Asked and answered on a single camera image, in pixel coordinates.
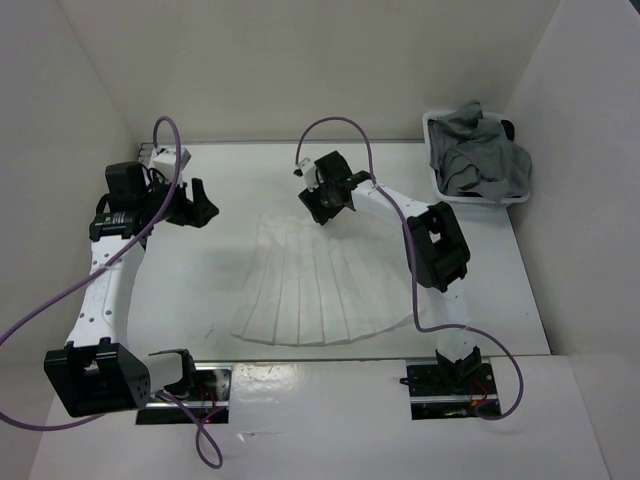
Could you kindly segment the white pleated skirt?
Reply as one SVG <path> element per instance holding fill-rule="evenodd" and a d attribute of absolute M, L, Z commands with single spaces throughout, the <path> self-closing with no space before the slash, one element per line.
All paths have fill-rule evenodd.
<path fill-rule="evenodd" d="M 361 213 L 324 226 L 263 214 L 229 332 L 266 345 L 327 346 L 392 331 L 411 317 L 399 229 Z"/>

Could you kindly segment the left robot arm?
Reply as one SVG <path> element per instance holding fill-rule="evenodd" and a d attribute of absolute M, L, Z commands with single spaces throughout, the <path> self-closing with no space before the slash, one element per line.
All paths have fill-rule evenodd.
<path fill-rule="evenodd" d="M 110 165 L 108 191 L 89 226 L 92 267 L 76 323 L 63 348 L 50 350 L 44 371 L 73 418 L 140 410 L 159 391 L 184 400 L 199 375 L 186 349 L 137 357 L 128 347 L 129 310 L 150 220 L 202 228 L 219 213 L 194 178 L 172 187 L 167 174 L 138 162 Z"/>

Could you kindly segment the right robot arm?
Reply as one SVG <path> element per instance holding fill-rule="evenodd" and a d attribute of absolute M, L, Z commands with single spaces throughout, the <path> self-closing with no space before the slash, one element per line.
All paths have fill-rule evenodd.
<path fill-rule="evenodd" d="M 465 332 L 470 322 L 464 298 L 470 250 L 452 207 L 390 190 L 371 173 L 352 171 L 337 151 L 317 160 L 297 158 L 294 175 L 305 181 L 299 199 L 316 223 L 324 225 L 348 208 L 401 230 L 414 326 L 438 335 L 435 358 L 441 387 L 450 393 L 464 391 L 480 368 L 481 353 Z"/>

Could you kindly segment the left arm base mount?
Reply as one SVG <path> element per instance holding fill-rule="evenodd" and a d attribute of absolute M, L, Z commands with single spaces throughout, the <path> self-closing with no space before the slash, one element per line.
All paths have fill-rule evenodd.
<path fill-rule="evenodd" d="M 188 393 L 177 398 L 198 419 L 206 424 L 229 422 L 229 401 L 232 386 L 232 365 L 197 362 L 194 385 Z M 136 425 L 192 424 L 189 417 L 174 403 L 153 398 L 137 412 Z"/>

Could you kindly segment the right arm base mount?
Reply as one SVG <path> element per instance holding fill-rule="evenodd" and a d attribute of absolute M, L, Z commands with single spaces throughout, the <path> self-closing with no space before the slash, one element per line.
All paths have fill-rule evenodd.
<path fill-rule="evenodd" d="M 408 361 L 399 379 L 409 395 L 411 418 L 418 420 L 465 419 L 502 414 L 493 370 L 483 362 L 470 377 L 457 386 L 446 386 L 434 359 Z"/>

